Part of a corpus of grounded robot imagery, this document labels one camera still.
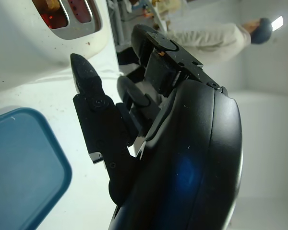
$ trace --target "white countertop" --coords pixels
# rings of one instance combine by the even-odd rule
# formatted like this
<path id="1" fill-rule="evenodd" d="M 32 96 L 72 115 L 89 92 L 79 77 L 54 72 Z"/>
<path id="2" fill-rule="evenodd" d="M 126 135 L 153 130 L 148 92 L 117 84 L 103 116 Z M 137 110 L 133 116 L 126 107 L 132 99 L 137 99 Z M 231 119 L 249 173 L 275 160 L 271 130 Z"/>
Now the white countertop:
<path id="1" fill-rule="evenodd" d="M 90 62 L 103 79 L 105 93 L 117 103 L 120 101 L 116 90 L 119 68 L 110 36 L 106 48 Z M 16 107 L 30 107 L 46 117 L 72 167 L 68 190 L 39 230 L 107 230 L 115 209 L 108 194 L 109 178 L 104 164 L 93 165 L 87 153 L 72 102 L 75 95 L 70 69 L 0 92 L 0 114 Z"/>

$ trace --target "food item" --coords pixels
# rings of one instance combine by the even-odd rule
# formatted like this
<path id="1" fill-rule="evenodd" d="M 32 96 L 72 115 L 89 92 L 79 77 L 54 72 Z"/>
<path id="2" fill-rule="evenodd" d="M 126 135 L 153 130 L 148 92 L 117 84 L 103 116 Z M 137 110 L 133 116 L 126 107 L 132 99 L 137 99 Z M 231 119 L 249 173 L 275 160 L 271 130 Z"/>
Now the food item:
<path id="1" fill-rule="evenodd" d="M 55 12 L 60 8 L 58 0 L 32 0 L 40 14 Z"/>

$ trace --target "person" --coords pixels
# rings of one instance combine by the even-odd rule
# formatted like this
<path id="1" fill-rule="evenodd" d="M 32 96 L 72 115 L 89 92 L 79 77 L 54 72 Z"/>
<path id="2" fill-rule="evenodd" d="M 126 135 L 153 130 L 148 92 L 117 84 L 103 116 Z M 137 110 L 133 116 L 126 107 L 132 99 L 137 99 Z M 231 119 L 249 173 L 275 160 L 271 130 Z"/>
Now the person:
<path id="1" fill-rule="evenodd" d="M 261 18 L 243 25 L 228 23 L 203 30 L 172 30 L 165 35 L 204 65 L 210 65 L 232 59 L 250 44 L 264 44 L 270 39 L 272 30 L 271 21 Z M 138 64 L 138 57 L 132 47 L 117 53 L 117 57 L 120 65 Z"/>

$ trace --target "white wall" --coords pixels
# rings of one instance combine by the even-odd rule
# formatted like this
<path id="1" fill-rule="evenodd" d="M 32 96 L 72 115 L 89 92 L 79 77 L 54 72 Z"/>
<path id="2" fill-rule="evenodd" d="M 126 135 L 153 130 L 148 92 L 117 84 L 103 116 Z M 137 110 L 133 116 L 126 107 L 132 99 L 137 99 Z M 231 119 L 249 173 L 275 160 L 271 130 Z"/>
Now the white wall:
<path id="1" fill-rule="evenodd" d="M 243 171 L 229 230 L 288 230 L 288 96 L 231 93 L 240 109 Z"/>
<path id="2" fill-rule="evenodd" d="M 198 29 L 215 23 L 241 23 L 238 0 L 196 0 L 189 3 L 190 9 L 182 17 L 180 12 L 170 20 L 172 30 Z M 243 54 L 216 65 L 205 66 L 205 72 L 229 91 L 246 87 Z"/>
<path id="3" fill-rule="evenodd" d="M 288 230 L 288 200 L 240 199 L 228 230 Z"/>
<path id="4" fill-rule="evenodd" d="M 231 93 L 242 120 L 240 197 L 288 198 L 288 97 Z"/>
<path id="5" fill-rule="evenodd" d="M 263 46 L 247 48 L 247 85 L 253 90 L 288 94 L 288 0 L 242 0 L 244 21 L 284 17 L 284 26 Z"/>

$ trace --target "screw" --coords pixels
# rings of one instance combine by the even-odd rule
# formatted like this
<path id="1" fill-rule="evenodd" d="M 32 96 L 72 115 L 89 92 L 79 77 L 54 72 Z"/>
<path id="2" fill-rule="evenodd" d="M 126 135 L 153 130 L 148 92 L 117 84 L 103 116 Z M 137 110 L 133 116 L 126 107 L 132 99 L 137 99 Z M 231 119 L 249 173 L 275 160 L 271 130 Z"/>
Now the screw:
<path id="1" fill-rule="evenodd" d="M 114 169 L 116 167 L 116 163 L 112 162 L 110 163 L 110 168 Z"/>

